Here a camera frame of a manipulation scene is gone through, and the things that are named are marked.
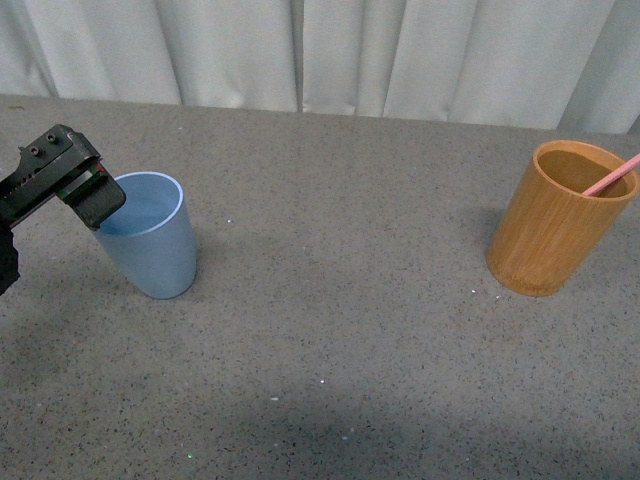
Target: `gray countertop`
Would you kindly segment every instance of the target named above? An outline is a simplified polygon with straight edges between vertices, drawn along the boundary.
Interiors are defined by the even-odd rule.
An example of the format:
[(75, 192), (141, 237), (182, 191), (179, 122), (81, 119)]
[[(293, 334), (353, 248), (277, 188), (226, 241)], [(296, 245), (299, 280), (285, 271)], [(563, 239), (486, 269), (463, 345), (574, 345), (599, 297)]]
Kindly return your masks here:
[(534, 148), (422, 121), (0, 96), (0, 176), (54, 123), (184, 189), (152, 300), (54, 199), (0, 297), (3, 479), (640, 478), (640, 201), (557, 294), (484, 252)]

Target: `blue plastic cup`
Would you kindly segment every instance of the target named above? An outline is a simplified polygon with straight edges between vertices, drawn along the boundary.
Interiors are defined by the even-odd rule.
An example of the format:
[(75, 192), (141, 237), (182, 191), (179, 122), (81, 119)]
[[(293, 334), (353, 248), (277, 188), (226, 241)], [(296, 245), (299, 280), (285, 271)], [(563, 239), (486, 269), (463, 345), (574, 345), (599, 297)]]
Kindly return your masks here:
[(180, 295), (196, 276), (196, 242), (182, 187), (158, 172), (128, 173), (116, 181), (127, 201), (93, 235), (144, 293)]

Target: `cup rim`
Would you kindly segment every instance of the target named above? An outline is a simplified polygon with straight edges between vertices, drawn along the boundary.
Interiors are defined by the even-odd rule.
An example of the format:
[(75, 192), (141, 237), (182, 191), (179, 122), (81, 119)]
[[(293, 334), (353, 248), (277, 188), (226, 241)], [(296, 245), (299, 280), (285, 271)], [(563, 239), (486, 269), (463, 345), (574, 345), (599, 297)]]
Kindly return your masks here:
[(182, 207), (182, 203), (184, 202), (184, 192), (182, 190), (182, 186), (180, 185), (180, 183), (178, 183), (178, 181), (175, 178), (173, 178), (170, 175), (167, 175), (166, 173), (153, 172), (153, 171), (131, 172), (131, 173), (125, 173), (124, 175), (120, 175), (118, 177), (115, 177), (115, 181), (117, 182), (118, 180), (123, 179), (123, 178), (137, 177), (137, 176), (142, 176), (142, 175), (162, 177), (162, 178), (164, 178), (166, 180), (169, 180), (171, 183), (173, 183), (173, 185), (178, 189), (178, 201), (176, 202), (176, 207), (171, 211), (171, 213), (169, 215), (167, 215), (167, 217), (164, 220), (162, 220), (161, 222), (155, 224), (153, 227), (147, 228), (146, 230), (142, 230), (140, 232), (135, 232), (135, 233), (126, 233), (124, 235), (113, 234), (113, 233), (109, 233), (107, 235), (118, 236), (118, 237), (121, 237), (121, 238), (138, 237), (138, 236), (141, 236), (141, 235), (146, 235), (147, 233), (151, 233), (151, 232), (153, 232), (155, 230), (158, 230), (159, 228), (162, 228), (164, 225), (166, 225), (173, 217), (175, 217), (177, 215), (178, 211)]
[[(573, 146), (574, 148), (567, 150), (566, 147), (567, 146)], [(584, 154), (581, 154), (579, 152), (576, 152), (575, 147), (578, 147), (578, 149), (580, 150), (596, 150), (598, 151), (600, 154), (604, 154), (606, 156), (609, 156), (615, 160), (617, 160), (619, 162), (620, 165), (622, 165), (625, 160), (616, 155), (615, 153), (602, 148), (598, 145), (594, 145), (592, 143), (588, 143), (588, 142), (582, 142), (579, 140), (562, 140), (562, 139), (558, 139), (558, 140), (551, 140), (548, 142), (544, 142), (540, 145), (538, 145), (538, 147), (536, 148), (534, 154), (533, 154), (533, 164), (535, 165), (536, 170), (538, 171), (538, 173), (540, 173), (540, 175), (543, 176), (543, 178), (548, 181), (549, 183), (551, 183), (552, 185), (554, 185), (555, 187), (571, 194), (574, 195), (576, 197), (579, 197), (581, 199), (587, 200), (587, 201), (593, 201), (593, 202), (621, 202), (621, 201), (626, 201), (629, 200), (631, 198), (633, 198), (637, 193), (638, 190), (640, 190), (640, 176), (638, 176), (638, 173), (635, 170), (632, 170), (628, 173), (626, 173), (623, 177), (621, 177), (621, 180), (624, 178), (627, 178), (627, 176), (630, 176), (633, 179), (633, 186), (631, 188), (631, 190), (626, 193), (625, 195), (621, 195), (619, 197), (597, 197), (597, 196), (587, 196), (587, 195), (583, 195), (581, 192), (576, 192), (575, 190), (571, 190), (570, 188), (565, 187), (564, 185), (556, 182), (553, 178), (551, 178), (549, 175), (547, 175), (547, 173), (542, 169), (542, 167), (540, 166), (540, 164), (538, 163), (538, 160), (540, 159), (540, 157), (542, 156), (543, 153), (548, 153), (548, 152), (553, 152), (553, 151), (559, 151), (559, 150), (567, 150), (567, 151), (573, 151), (574, 153), (578, 153), (579, 155), (584, 156)]]

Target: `cup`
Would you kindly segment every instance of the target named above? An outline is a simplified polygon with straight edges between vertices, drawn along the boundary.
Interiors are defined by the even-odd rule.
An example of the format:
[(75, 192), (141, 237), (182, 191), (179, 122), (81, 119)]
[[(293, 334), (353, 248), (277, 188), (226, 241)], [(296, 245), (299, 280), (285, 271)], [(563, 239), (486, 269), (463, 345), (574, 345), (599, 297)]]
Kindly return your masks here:
[(184, 192), (173, 178), (135, 172), (116, 178), (127, 200), (93, 233), (118, 269), (144, 293), (166, 299), (196, 274), (196, 244)]
[(638, 193), (640, 178), (631, 171), (598, 196), (582, 195), (623, 163), (588, 143), (540, 145), (487, 252), (496, 279), (525, 295), (557, 292)]

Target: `straw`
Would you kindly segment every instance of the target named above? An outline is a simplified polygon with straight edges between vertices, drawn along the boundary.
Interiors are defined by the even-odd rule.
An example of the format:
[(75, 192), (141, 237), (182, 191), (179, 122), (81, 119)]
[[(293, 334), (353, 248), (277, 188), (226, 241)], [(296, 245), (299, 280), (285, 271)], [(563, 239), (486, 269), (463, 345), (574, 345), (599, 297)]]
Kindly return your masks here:
[(604, 177), (602, 180), (594, 183), (592, 186), (590, 186), (584, 192), (582, 192), (582, 194), (588, 197), (595, 195), (600, 190), (609, 186), (610, 184), (615, 182), (617, 179), (619, 179), (626, 173), (629, 173), (638, 165), (640, 165), (640, 153), (637, 154), (635, 157), (633, 157), (631, 160), (624, 162), (622, 165), (620, 165), (618, 168), (616, 168), (613, 172), (611, 172), (609, 175)]

